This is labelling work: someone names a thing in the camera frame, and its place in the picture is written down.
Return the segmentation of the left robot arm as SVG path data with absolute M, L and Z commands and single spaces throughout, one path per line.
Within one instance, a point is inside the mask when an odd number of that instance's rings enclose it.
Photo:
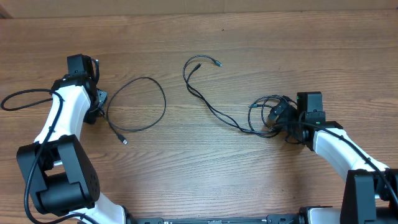
M 41 214 L 83 223 L 133 223 L 128 211 L 101 193 L 97 173 L 80 144 L 83 123 L 93 124 L 106 93 L 97 89 L 98 63 L 87 55 L 67 58 L 68 73 L 49 90 L 52 107 L 32 144 L 17 151 L 29 202 Z

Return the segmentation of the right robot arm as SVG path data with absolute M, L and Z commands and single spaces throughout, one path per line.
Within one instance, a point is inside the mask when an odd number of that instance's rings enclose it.
M 341 208 L 302 207 L 296 215 L 268 215 L 267 223 L 397 223 L 397 169 L 375 160 L 336 121 L 327 121 L 322 94 L 280 96 L 268 115 L 274 131 L 307 146 L 326 160 L 345 182 Z

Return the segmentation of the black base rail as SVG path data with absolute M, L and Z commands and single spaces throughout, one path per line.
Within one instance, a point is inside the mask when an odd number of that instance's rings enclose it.
M 301 207 L 297 213 L 269 214 L 265 217 L 234 218 L 133 218 L 127 216 L 128 224 L 339 224 L 340 209 L 333 207 Z

